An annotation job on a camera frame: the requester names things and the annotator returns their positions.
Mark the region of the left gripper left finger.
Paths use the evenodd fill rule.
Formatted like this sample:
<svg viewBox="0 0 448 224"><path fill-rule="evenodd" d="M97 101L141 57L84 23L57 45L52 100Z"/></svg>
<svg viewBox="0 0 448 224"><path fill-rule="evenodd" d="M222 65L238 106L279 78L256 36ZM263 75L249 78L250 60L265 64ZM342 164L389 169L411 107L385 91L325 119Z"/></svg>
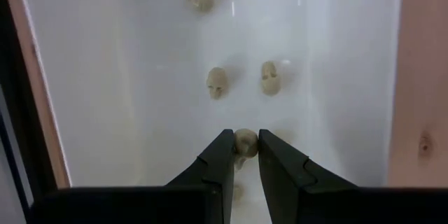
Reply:
<svg viewBox="0 0 448 224"><path fill-rule="evenodd" d="M174 192L175 223L229 223L234 188L235 136L224 129L195 161L166 185Z"/></svg>

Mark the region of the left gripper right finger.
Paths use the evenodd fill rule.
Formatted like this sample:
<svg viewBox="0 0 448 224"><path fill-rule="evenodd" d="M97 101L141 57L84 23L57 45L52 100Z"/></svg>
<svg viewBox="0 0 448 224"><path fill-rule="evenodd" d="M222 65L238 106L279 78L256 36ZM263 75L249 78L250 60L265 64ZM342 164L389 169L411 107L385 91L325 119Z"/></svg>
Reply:
<svg viewBox="0 0 448 224"><path fill-rule="evenodd" d="M300 152L267 129L259 131L262 187L273 223L355 223L343 203L357 186Z"/></svg>

